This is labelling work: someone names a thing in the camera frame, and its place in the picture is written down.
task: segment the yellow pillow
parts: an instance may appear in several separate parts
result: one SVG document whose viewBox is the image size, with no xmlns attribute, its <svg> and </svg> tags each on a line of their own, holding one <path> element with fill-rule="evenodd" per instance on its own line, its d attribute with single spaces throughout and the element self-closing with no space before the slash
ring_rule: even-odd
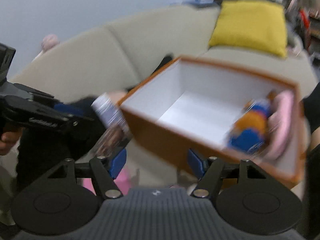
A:
<svg viewBox="0 0 320 240">
<path fill-rule="evenodd" d="M 287 56 L 284 8 L 265 0 L 223 1 L 209 46 L 229 45 Z"/>
</svg>

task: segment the screw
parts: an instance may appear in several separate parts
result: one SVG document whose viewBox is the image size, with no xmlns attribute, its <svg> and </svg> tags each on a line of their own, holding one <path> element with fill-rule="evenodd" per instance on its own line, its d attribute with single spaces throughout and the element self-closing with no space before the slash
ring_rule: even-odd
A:
<svg viewBox="0 0 320 240">
<path fill-rule="evenodd" d="M 196 189 L 193 192 L 193 195 L 195 195 L 196 197 L 202 198 L 202 197 L 207 197 L 209 196 L 209 192 L 206 189 Z"/>
<path fill-rule="evenodd" d="M 119 190 L 116 190 L 116 189 L 110 189 L 110 190 L 105 192 L 105 195 L 108 198 L 118 198 L 118 197 L 120 197 L 121 192 Z"/>
</svg>

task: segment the white wall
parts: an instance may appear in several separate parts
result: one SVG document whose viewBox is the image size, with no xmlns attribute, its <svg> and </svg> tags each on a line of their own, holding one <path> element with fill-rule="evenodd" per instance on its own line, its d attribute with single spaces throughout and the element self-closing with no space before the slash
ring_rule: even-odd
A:
<svg viewBox="0 0 320 240">
<path fill-rule="evenodd" d="M 0 0 L 0 42 L 17 50 L 8 76 L 32 61 L 47 34 L 65 41 L 106 21 L 181 1 Z"/>
</svg>

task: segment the beige sofa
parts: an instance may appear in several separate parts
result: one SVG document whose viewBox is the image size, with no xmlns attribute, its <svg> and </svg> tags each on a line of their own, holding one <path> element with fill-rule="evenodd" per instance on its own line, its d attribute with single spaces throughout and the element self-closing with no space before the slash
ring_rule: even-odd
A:
<svg viewBox="0 0 320 240">
<path fill-rule="evenodd" d="M 173 53 L 236 62 L 285 76 L 299 82 L 302 96 L 313 90 L 317 79 L 305 52 L 283 60 L 241 48 L 208 49 L 219 12 L 219 8 L 170 6 L 116 20 L 53 48 L 10 81 L 70 102 L 89 94 L 134 86 L 149 76 L 167 53 Z M 174 167 L 147 153 L 134 141 L 127 149 L 127 166 L 135 177 L 134 185 L 166 186 L 177 182 Z M 8 195 L 10 179 L 15 176 L 15 158 L 16 152 L 12 151 L 0 163 L 6 174 L 1 183 Z"/>
</svg>

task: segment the sofa cushion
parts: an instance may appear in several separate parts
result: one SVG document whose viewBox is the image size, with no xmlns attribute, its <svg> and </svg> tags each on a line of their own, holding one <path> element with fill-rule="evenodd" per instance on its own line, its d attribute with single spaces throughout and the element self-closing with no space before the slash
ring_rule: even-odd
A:
<svg viewBox="0 0 320 240">
<path fill-rule="evenodd" d="M 287 57 L 282 5 L 265 0 L 225 0 L 209 46 L 228 45 Z"/>
<path fill-rule="evenodd" d="M 219 8 L 170 6 L 127 17 L 106 25 L 144 79 L 164 56 L 197 56 L 207 51 Z"/>
<path fill-rule="evenodd" d="M 64 102 L 123 89 L 139 81 L 118 42 L 103 27 L 56 46 L 11 79 Z"/>
<path fill-rule="evenodd" d="M 270 54 L 242 48 L 213 47 L 201 57 L 230 61 L 249 69 L 258 69 L 286 77 L 300 84 L 302 97 L 311 93 L 318 83 L 305 51 L 300 52 L 297 57 L 289 56 L 287 59 L 280 59 Z"/>
</svg>

